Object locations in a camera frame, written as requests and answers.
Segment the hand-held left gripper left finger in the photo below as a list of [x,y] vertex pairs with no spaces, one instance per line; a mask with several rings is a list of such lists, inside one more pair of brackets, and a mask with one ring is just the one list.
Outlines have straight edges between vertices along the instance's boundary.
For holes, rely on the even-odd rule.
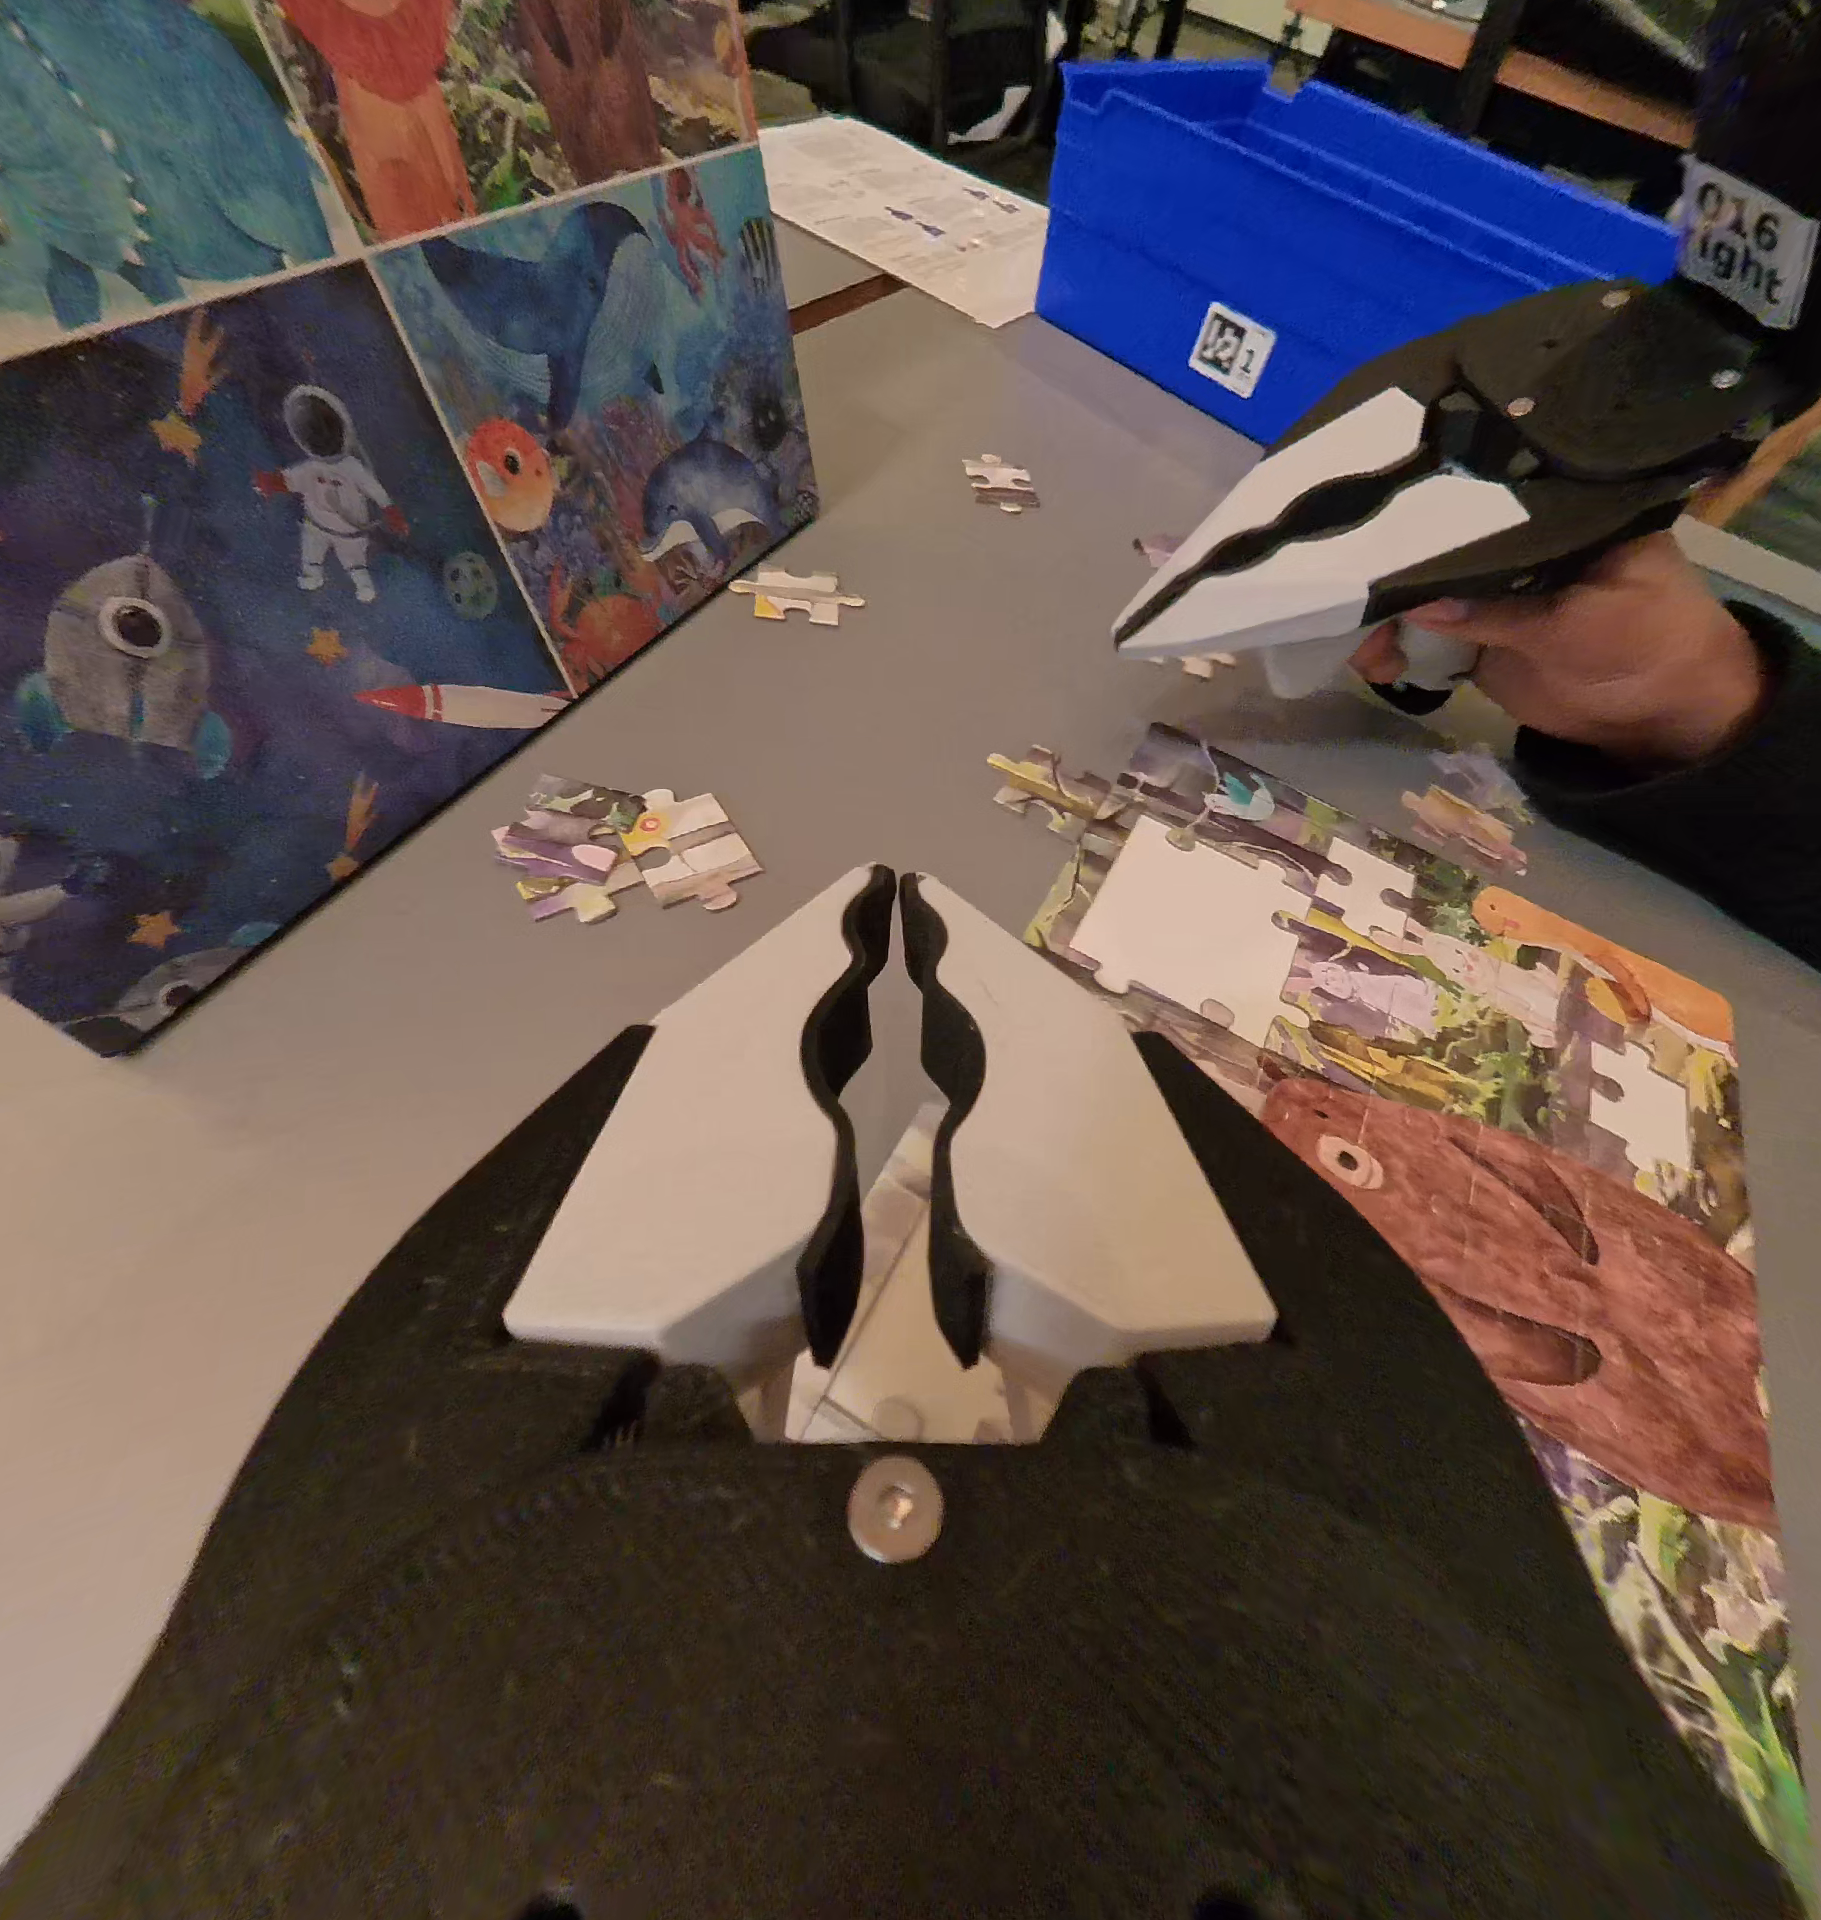
[[890,919],[900,871],[859,865],[626,1027],[639,1055],[506,1296],[514,1342],[713,1375],[837,1359],[863,1280],[847,1091]]

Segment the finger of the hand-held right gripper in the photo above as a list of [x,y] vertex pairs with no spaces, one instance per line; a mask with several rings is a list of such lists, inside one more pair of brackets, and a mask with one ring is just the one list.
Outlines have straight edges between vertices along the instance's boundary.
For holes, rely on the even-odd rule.
[[1298,640],[1345,640],[1366,627],[1379,582],[1442,561],[1473,542],[1521,528],[1531,510],[1502,483],[1426,473],[1397,490],[1379,518],[1337,538],[1278,542],[1257,561],[1209,561],[1163,590],[1142,615],[1116,621],[1116,652],[1129,660],[1194,660],[1253,652]]
[[1163,561],[1138,608],[1168,608],[1187,582],[1242,574],[1294,542],[1374,518],[1426,451],[1426,400],[1379,388],[1298,443],[1273,443],[1223,510]]

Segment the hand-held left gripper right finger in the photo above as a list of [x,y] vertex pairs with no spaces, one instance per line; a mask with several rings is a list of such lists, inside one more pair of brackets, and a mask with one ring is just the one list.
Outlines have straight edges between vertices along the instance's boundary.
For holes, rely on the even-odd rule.
[[933,1304],[956,1368],[1030,1391],[1273,1336],[1138,1027],[947,887],[900,878],[933,1143]]

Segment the olive branch puzzle piece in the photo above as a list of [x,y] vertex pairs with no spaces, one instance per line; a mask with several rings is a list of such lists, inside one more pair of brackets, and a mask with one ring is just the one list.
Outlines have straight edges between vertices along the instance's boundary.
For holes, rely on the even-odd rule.
[[1014,819],[1040,819],[1053,840],[1116,835],[1129,813],[1129,794],[1116,782],[1063,772],[1050,747],[1030,747],[1024,757],[989,752],[998,806]]

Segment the partly assembled forest jigsaw puzzle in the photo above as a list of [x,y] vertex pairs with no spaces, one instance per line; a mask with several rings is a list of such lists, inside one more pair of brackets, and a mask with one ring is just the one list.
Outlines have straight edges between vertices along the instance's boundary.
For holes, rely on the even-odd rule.
[[1732,1008],[1174,726],[1030,945],[1433,1284],[1639,1678],[1817,1898]]

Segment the person's right forearm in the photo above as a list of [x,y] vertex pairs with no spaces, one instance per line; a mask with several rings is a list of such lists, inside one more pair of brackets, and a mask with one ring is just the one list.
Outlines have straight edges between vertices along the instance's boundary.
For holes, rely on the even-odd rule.
[[1550,825],[1821,971],[1821,644],[1769,608],[1729,599],[1729,615],[1764,652],[1764,704],[1724,752],[1632,763],[1521,726],[1519,787]]

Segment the person's right hand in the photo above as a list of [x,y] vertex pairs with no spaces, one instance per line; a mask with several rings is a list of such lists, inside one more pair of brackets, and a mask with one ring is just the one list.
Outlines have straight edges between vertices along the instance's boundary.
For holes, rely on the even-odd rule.
[[1558,595],[1433,599],[1355,644],[1366,689],[1403,680],[1403,640],[1473,644],[1473,689],[1521,731],[1621,763],[1695,763],[1769,704],[1753,636],[1707,595],[1674,538],[1607,551]]

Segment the blue plastic bin white label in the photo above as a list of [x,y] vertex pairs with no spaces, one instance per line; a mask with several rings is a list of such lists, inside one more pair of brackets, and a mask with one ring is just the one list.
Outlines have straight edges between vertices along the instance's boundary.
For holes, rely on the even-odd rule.
[[1660,218],[1257,57],[1063,75],[1039,317],[1247,443],[1442,323],[1672,267]]

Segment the lilac puzzle piece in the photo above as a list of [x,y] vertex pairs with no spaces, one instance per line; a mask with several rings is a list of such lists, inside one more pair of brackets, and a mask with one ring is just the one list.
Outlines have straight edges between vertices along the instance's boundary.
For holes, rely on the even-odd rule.
[[1433,763],[1433,787],[1453,794],[1458,806],[1502,819],[1502,825],[1531,825],[1521,787],[1487,747],[1433,752],[1426,763]]

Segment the yellow pink puzzle piece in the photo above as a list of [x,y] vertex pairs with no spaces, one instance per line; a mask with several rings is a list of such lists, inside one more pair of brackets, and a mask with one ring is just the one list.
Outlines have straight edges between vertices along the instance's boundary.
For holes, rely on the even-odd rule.
[[1509,819],[1442,794],[1442,787],[1426,787],[1426,794],[1397,794],[1403,819],[1409,819],[1409,840],[1466,871],[1487,871],[1487,878],[1521,878],[1531,860],[1519,851],[1519,835]]

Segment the wooden desk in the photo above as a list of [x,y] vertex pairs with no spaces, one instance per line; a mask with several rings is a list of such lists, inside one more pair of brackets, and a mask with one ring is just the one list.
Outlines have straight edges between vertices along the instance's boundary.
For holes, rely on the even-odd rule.
[[1286,0],[1286,33],[1298,33],[1305,23],[1458,75],[1442,119],[1466,139],[1487,124],[1492,91],[1521,91],[1521,100],[1574,114],[1593,124],[1654,139],[1672,152],[1695,145],[1686,104],[1642,100],[1632,88],[1558,64],[1541,53],[1519,53],[1521,8],[1487,8],[1476,23],[1458,23],[1442,8],[1403,8],[1403,0]]

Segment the purple green joined puzzle pieces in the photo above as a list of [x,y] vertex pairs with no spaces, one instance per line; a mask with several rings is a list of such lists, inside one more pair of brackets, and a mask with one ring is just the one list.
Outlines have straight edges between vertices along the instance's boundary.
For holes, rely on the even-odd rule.
[[487,843],[514,871],[531,919],[614,919],[614,901],[639,887],[626,835],[659,819],[676,794],[617,794],[592,782],[532,782],[514,825]]

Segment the printed paper sheet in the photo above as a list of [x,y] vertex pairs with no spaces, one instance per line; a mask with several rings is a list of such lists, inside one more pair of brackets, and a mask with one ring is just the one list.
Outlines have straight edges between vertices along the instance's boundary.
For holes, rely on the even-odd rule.
[[1014,323],[1039,309],[1050,212],[968,177],[863,119],[819,114],[756,130],[772,212],[873,270],[965,309]]

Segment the yellow white puzzle piece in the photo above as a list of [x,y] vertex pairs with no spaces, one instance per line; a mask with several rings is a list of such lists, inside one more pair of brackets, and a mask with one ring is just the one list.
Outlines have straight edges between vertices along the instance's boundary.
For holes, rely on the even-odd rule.
[[812,621],[837,627],[847,615],[863,608],[863,595],[847,595],[837,574],[788,574],[788,571],[749,571],[735,582],[735,595],[749,608],[749,621]]

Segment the illustrated jigsaw puzzle box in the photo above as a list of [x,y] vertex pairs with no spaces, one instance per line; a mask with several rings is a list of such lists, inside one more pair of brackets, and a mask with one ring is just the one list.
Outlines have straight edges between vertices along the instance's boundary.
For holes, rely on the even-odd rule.
[[0,994],[161,1045],[819,518],[742,8],[0,0]]

